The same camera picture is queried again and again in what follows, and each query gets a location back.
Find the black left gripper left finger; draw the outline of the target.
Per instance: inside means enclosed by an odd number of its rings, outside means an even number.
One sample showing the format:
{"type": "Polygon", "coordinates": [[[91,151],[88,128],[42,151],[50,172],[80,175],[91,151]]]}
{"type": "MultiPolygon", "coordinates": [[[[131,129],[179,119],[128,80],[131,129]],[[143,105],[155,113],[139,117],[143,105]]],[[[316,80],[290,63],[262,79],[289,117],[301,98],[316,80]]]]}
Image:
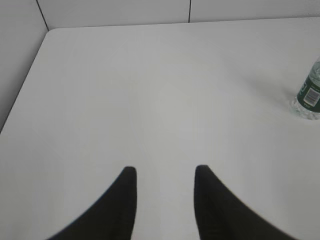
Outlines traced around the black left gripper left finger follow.
{"type": "Polygon", "coordinates": [[[130,240],[137,212],[137,171],[126,166],[103,195],[52,240],[130,240]]]}

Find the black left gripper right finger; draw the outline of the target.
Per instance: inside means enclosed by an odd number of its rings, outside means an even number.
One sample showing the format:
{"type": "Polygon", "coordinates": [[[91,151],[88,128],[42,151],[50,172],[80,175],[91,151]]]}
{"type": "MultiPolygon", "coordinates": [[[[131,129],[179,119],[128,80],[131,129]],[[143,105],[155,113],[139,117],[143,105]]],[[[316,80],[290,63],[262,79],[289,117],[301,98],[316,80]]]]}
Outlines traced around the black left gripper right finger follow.
{"type": "Polygon", "coordinates": [[[207,165],[194,176],[194,213],[201,240],[292,240],[239,200],[207,165]]]}

